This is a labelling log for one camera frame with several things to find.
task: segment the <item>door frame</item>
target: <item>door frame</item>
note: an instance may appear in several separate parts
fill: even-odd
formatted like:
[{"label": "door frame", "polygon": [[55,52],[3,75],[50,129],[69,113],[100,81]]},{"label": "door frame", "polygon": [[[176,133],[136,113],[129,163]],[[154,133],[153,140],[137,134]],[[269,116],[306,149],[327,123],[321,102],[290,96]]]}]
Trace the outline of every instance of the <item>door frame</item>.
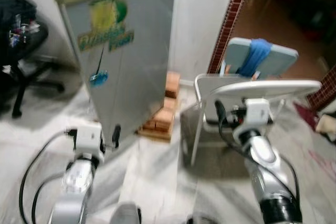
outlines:
[{"label": "door frame", "polygon": [[[218,73],[244,2],[245,0],[230,0],[210,60],[208,73]],[[318,92],[307,96],[311,108],[315,111],[323,109],[336,97],[336,65],[322,78],[321,83],[322,88]]]}]

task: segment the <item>blue towel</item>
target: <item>blue towel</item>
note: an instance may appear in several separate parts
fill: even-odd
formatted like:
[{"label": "blue towel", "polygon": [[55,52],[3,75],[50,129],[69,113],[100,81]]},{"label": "blue towel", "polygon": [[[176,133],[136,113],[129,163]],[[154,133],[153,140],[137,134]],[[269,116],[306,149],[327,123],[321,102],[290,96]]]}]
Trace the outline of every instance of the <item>blue towel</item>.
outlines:
[{"label": "blue towel", "polygon": [[237,73],[244,77],[252,77],[259,64],[268,56],[272,44],[264,39],[253,39],[250,45],[249,54],[244,64],[237,70]]}]

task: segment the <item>marble floor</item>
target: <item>marble floor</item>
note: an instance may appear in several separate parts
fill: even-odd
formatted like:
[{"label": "marble floor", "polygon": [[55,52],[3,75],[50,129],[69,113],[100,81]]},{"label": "marble floor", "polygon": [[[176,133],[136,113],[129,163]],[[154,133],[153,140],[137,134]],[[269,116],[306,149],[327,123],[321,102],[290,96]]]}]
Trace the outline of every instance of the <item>marble floor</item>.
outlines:
[{"label": "marble floor", "polygon": [[[13,120],[10,110],[0,111],[0,223],[22,223],[18,212],[20,180],[28,162],[47,138],[59,130],[96,118],[77,74],[59,71],[50,77],[63,81],[66,92],[28,90],[21,119]],[[193,106],[193,89],[181,87],[178,99],[169,144],[130,135],[120,142],[118,151],[107,154],[107,162],[95,176],[88,224],[108,224],[116,206],[124,201],[136,202],[142,210],[144,224],[180,224],[194,212],[210,215],[219,223],[263,222],[240,156],[222,148],[204,148],[198,151],[195,166],[190,167],[190,147],[198,112]],[[14,98],[9,98],[8,104],[13,103]],[[304,223],[333,223],[336,219],[335,146],[310,130],[291,101],[269,138],[296,168]],[[208,139],[219,140],[216,133],[202,132],[201,140]],[[67,137],[60,137],[41,156],[26,182],[27,216],[38,185],[47,176],[63,171],[71,158],[72,145]],[[56,180],[41,192],[37,223],[47,223],[59,190],[60,182]]]}]

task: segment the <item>chair leg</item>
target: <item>chair leg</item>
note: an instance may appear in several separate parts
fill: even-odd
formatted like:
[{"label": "chair leg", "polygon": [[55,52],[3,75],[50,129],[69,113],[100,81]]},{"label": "chair leg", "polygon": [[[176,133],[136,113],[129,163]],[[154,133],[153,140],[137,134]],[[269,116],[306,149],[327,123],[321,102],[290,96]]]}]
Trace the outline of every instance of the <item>chair leg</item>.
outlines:
[{"label": "chair leg", "polygon": [[29,83],[31,86],[42,86],[56,88],[58,92],[62,93],[65,89],[61,82],[52,82],[52,81],[31,81]]},{"label": "chair leg", "polygon": [[12,112],[12,118],[19,118],[22,115],[20,107],[21,107],[21,103],[22,103],[22,99],[23,99],[23,95],[25,93],[25,90],[26,90],[26,86],[21,85],[20,88],[19,88],[19,91],[17,93],[16,100],[15,100],[15,104],[14,104],[14,108],[13,108],[13,112]]},{"label": "chair leg", "polygon": [[191,156],[191,166],[194,166],[195,160],[196,160],[198,143],[199,143],[202,127],[203,127],[203,117],[204,117],[204,113],[205,113],[206,102],[200,103],[200,106],[201,106],[201,111],[200,111],[200,116],[198,117],[198,123],[197,123],[193,153],[192,153],[192,156]]}]

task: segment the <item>floor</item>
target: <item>floor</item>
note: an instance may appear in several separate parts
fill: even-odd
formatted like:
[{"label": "floor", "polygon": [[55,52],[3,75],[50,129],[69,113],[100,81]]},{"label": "floor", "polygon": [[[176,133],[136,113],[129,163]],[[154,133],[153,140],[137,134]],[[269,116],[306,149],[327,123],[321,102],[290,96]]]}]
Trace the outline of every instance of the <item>floor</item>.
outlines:
[{"label": "floor", "polygon": [[[66,93],[28,90],[21,119],[10,110],[0,114],[0,223],[21,223],[18,189],[31,157],[59,130],[95,119],[90,99],[77,74],[59,71],[52,78],[66,83]],[[222,148],[199,149],[190,167],[190,147],[198,109],[194,90],[181,87],[171,142],[130,135],[120,149],[108,153],[97,170],[88,205],[88,224],[108,224],[118,203],[135,201],[144,224],[181,224],[203,212],[219,223],[262,223],[243,159]],[[301,208],[306,224],[336,219],[336,148],[312,132],[292,102],[283,109],[269,133],[272,144],[291,160],[298,173]],[[201,141],[218,139],[202,132]],[[24,207],[30,216],[37,186],[50,174],[63,171],[72,158],[71,141],[60,137],[50,145],[27,178]],[[37,222],[47,223],[59,195],[59,180],[45,188],[38,201]]]},{"label": "floor", "polygon": [[263,38],[299,52],[297,62],[281,76],[321,80],[328,72],[321,58],[324,45],[308,40],[276,0],[246,0],[232,37]]}]

